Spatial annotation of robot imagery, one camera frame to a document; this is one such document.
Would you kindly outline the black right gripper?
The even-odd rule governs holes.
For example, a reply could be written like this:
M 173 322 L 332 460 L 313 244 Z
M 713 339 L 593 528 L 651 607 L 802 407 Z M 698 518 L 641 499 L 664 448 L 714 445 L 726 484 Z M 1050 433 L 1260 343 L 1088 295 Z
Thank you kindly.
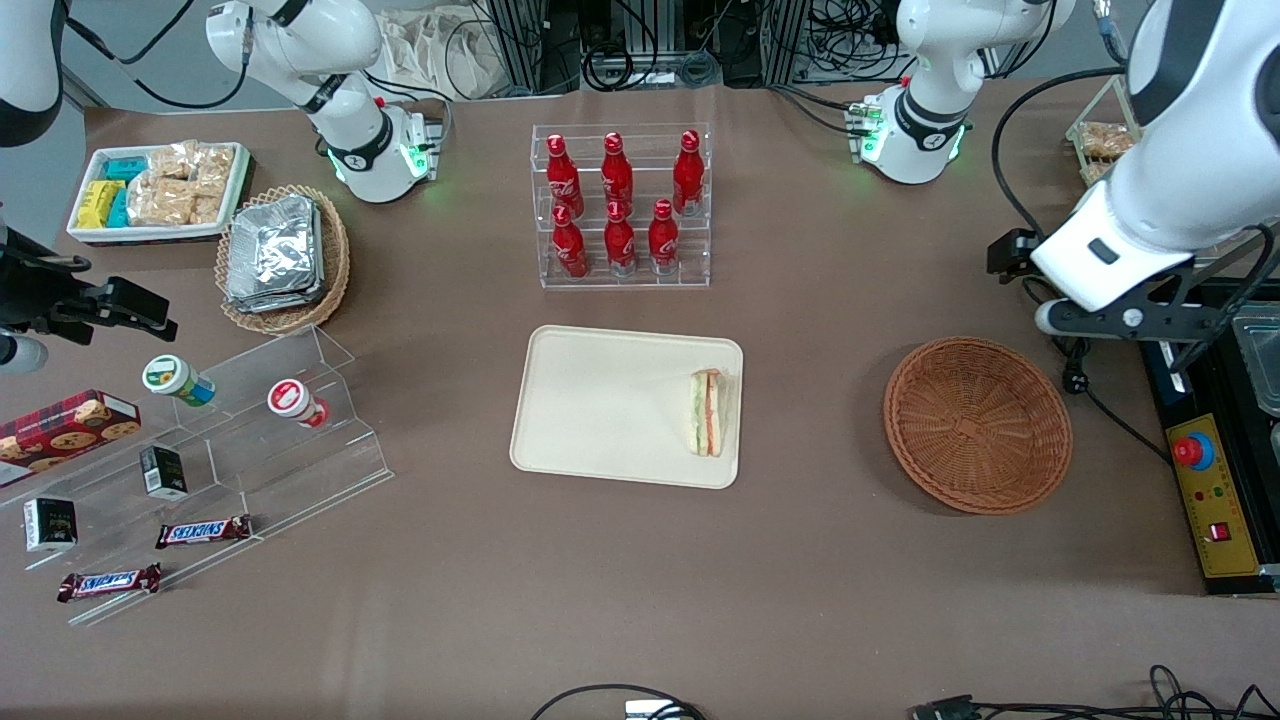
M 1 328 L 17 333 L 91 336 L 92 327 L 60 315 L 60 304 L 77 302 L 90 283 L 76 275 L 92 268 L 82 256 L 61 256 L 18 231 L 3 229 Z M 123 277 L 95 288 L 99 315 L 140 323 L 146 333 L 174 342 L 179 325 L 168 319 L 169 301 Z

